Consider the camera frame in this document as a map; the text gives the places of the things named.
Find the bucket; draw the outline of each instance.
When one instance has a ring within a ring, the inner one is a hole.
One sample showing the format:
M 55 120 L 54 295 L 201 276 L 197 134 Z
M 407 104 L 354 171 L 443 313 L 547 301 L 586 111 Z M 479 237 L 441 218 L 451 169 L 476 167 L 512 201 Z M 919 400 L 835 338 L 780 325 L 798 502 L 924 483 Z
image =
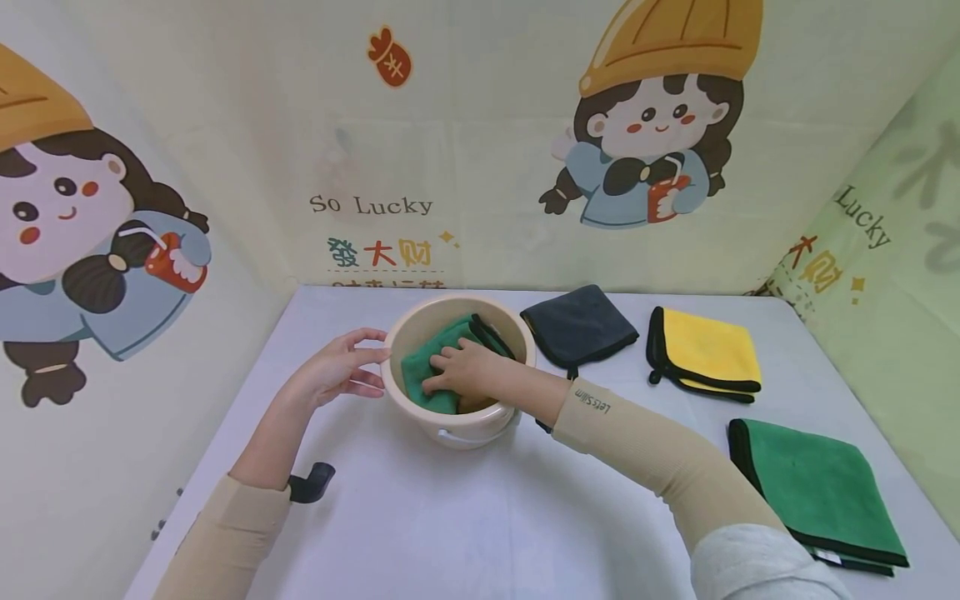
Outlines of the bucket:
M 449 448 L 470 450 L 489 444 L 516 425 L 520 411 L 497 402 L 466 415 L 443 415 L 418 406 L 407 397 L 400 361 L 423 346 L 444 327 L 466 315 L 478 314 L 496 329 L 503 342 L 528 367 L 537 364 L 534 338 L 520 316 L 495 300 L 473 294 L 450 294 L 418 304 L 394 324 L 386 345 L 391 357 L 381 364 L 387 395 L 432 440 Z

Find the beige arm sleeve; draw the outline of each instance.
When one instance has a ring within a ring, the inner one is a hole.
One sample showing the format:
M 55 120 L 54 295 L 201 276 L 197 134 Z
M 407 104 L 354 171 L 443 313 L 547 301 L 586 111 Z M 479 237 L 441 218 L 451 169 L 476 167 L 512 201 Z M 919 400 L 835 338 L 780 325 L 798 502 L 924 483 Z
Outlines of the beige arm sleeve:
M 225 476 L 187 532 L 155 600 L 243 600 L 290 511 L 290 489 L 251 488 Z
M 708 533 L 737 523 L 786 532 L 736 466 L 700 434 L 584 379 L 570 387 L 553 437 L 661 497 L 692 553 Z

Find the person's left hand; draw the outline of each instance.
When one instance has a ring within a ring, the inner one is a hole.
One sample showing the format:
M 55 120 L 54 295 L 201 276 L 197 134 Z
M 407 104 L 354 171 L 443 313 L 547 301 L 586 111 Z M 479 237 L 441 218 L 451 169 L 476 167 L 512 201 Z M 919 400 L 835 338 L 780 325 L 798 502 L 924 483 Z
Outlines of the person's left hand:
M 355 348 L 365 340 L 383 342 L 387 332 L 364 327 L 335 338 L 314 354 L 290 376 L 283 391 L 320 408 L 340 394 L 364 397 L 383 396 L 380 375 L 360 367 L 381 363 L 390 356 L 389 348 Z

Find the yellow hat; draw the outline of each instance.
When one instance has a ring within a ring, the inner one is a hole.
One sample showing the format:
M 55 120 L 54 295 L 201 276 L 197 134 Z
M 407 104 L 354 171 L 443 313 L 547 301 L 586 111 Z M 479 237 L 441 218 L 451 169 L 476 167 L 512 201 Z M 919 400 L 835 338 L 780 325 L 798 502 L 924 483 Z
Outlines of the yellow hat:
M 740 81 L 756 57 L 762 20 L 763 0 L 628 0 L 597 46 L 580 93 L 683 73 Z
M 76 98 L 0 44 L 0 152 L 48 135 L 91 129 Z

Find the white table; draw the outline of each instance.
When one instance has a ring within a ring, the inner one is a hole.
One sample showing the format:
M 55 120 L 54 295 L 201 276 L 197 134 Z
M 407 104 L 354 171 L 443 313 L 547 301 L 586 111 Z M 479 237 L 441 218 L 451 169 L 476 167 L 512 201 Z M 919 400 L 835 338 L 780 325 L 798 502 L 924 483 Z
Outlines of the white table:
M 389 329 L 440 291 L 301 287 L 159 539 L 129 600 L 149 598 L 197 512 L 232 466 L 286 377 L 330 338 Z M 519 311 L 555 294 L 481 292 Z M 580 373 L 699 431 L 726 449 L 726 425 L 749 417 L 856 444 L 912 568 L 895 579 L 835 569 L 858 598 L 941 598 L 960 586 L 960 544 L 787 304 L 767 298 L 612 294 L 640 332 Z M 763 372 L 756 404 L 646 383 L 647 322 L 663 305 L 750 328 Z M 539 366 L 562 374 L 540 356 Z M 693 598 L 673 519 L 651 493 L 553 442 L 524 417 L 479 450 L 428 440 L 390 400 L 341 398 L 314 417 L 297 460 L 337 469 L 323 500 L 295 506 L 250 598 Z

